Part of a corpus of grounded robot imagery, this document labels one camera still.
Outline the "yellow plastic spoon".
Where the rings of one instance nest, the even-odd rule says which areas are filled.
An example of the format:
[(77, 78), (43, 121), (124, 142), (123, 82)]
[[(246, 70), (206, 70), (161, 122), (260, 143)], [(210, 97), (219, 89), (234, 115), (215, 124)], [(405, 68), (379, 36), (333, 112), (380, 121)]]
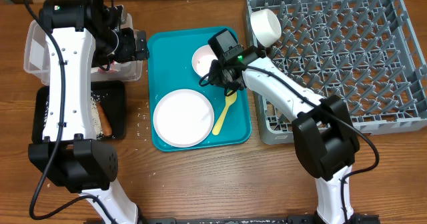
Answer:
[(236, 102), (237, 96), (238, 95), (235, 91), (229, 91), (226, 94), (224, 109), (212, 129), (213, 135), (217, 136), (220, 134), (220, 131), (222, 130), (228, 110)]

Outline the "pink bowl with rice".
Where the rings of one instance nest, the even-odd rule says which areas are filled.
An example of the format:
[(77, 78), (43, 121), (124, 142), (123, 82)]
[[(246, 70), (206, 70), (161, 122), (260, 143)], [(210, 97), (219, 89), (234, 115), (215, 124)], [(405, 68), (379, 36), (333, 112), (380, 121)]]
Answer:
[(209, 45), (204, 45), (195, 51), (191, 59), (191, 64), (193, 70), (200, 77), (203, 77), (209, 73), (211, 62), (217, 59), (211, 47)]

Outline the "white round plate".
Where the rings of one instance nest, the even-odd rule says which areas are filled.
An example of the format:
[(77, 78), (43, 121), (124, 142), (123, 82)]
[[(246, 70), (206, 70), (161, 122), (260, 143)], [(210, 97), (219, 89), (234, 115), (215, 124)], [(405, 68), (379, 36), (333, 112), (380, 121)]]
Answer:
[(177, 148), (200, 144), (214, 126), (214, 109), (201, 93), (178, 89), (161, 98), (153, 112), (159, 138)]

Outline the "white bowl with food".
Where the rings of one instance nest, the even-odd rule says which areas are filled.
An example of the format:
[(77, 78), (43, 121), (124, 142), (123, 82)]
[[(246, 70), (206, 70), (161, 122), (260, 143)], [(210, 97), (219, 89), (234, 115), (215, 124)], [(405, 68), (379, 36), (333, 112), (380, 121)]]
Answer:
[(257, 41), (264, 47), (272, 46), (282, 35), (280, 22), (270, 9), (253, 12), (250, 25)]

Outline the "fried sausage stick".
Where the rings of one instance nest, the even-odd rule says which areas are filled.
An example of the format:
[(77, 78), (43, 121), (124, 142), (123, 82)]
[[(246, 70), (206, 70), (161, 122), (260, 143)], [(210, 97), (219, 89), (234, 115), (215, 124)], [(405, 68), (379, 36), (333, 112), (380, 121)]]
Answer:
[(113, 131), (112, 131), (111, 125), (109, 124), (108, 118), (107, 118), (106, 114), (104, 113), (104, 110), (101, 106), (101, 103), (96, 101), (95, 104), (97, 107), (99, 120), (100, 120), (100, 124), (101, 124), (101, 130), (103, 132), (103, 135), (106, 137), (111, 137), (113, 135)]

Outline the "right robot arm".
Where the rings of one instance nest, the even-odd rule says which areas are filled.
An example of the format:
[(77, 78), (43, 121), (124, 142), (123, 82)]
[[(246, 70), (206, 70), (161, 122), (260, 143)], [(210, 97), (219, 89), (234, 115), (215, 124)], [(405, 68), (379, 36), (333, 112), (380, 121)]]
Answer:
[(315, 179), (319, 223), (346, 223), (354, 214), (346, 185), (360, 149), (348, 108), (341, 98), (325, 98), (280, 71), (255, 46), (244, 49), (228, 29), (208, 40), (217, 59), (206, 75), (210, 85), (229, 95), (250, 89), (266, 98), (292, 124), (302, 167)]

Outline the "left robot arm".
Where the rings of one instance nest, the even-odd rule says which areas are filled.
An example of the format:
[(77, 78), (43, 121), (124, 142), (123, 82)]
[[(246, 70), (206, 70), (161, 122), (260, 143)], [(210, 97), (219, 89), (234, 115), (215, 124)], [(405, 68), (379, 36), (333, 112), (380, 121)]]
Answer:
[(144, 31), (125, 26), (125, 9), (104, 0), (46, 0), (33, 14), (49, 50), (49, 105), (42, 139), (28, 148), (42, 180), (87, 200), (104, 223), (143, 223), (118, 178), (113, 145), (97, 139), (91, 68), (148, 59)]

